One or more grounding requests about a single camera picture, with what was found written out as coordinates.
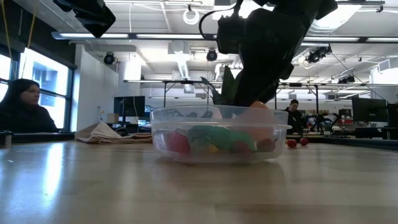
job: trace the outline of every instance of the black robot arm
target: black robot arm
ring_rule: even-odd
[[[271,3],[275,8],[256,9],[243,19],[238,16],[242,2],[237,1],[231,17],[218,21],[216,41],[220,53],[239,54],[243,62],[229,104],[250,106],[257,100],[266,103],[275,97],[279,80],[288,79],[292,73],[291,61],[312,22],[337,9],[337,3],[335,0],[254,0],[260,6]]]

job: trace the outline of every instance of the clear plastic bowl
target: clear plastic bowl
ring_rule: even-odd
[[[188,164],[260,162],[282,154],[288,113],[238,106],[174,106],[150,114],[155,149]]]

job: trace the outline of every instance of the woman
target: woman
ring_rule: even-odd
[[[39,84],[19,79],[11,82],[0,103],[0,130],[14,133],[58,132],[49,112],[39,106]]]

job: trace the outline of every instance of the man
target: man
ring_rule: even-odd
[[[287,130],[287,134],[301,133],[303,127],[306,126],[303,115],[297,110],[299,107],[299,102],[297,100],[292,100],[289,107],[285,109],[289,113],[289,119],[287,124],[293,127]]]

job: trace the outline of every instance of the window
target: window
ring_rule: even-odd
[[[6,94],[7,89],[8,89],[7,84],[0,83],[0,102],[4,98],[4,95]]]
[[[10,79],[10,67],[11,67],[11,59],[0,55],[0,78],[9,80]]]
[[[40,94],[39,105],[47,109],[57,128],[63,128],[65,120],[65,99],[57,96]]]
[[[68,85],[71,84],[69,68],[31,49],[25,49],[21,54],[18,77],[40,85],[39,105],[49,111],[57,128],[65,128],[65,109],[71,100],[68,96],[68,88],[71,87]]]
[[[68,67],[31,49],[25,49],[25,53],[21,54],[19,78],[36,81],[43,90],[65,96],[68,87],[68,71]]]

